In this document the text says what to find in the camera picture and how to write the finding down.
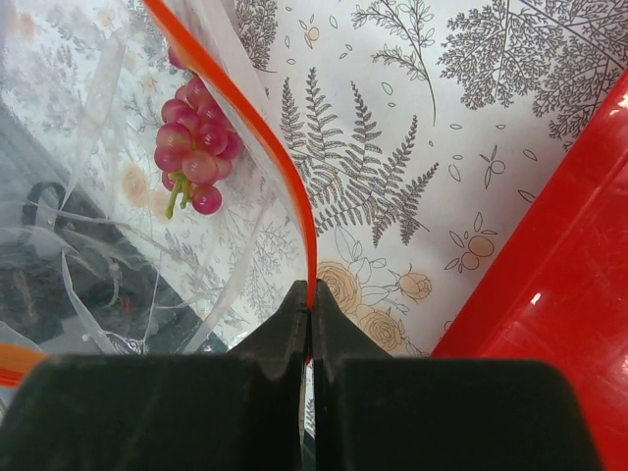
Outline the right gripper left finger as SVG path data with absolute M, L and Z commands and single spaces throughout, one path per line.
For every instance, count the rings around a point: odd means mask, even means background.
M 2 422 L 2 468 L 300 469 L 306 293 L 226 353 L 40 362 Z

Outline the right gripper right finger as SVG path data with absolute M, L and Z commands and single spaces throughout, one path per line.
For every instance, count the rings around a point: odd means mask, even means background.
M 393 357 L 324 283 L 310 314 L 320 470 L 599 470 L 574 391 L 540 361 Z

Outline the clear zip top bag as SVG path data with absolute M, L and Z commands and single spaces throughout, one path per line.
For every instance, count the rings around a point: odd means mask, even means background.
M 262 81 L 274 1 L 1 5 L 1 390 L 55 354 L 236 342 L 296 281 L 312 302 L 305 185 Z M 221 208 L 165 216 L 161 108 L 193 73 L 243 142 Z

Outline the purple grape bunch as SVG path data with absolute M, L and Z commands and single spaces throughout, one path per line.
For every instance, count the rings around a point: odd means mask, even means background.
M 170 192 L 165 216 L 190 206 L 212 215 L 223 204 L 216 183 L 233 172 L 243 142 L 217 100 L 196 73 L 161 108 L 153 160 Z

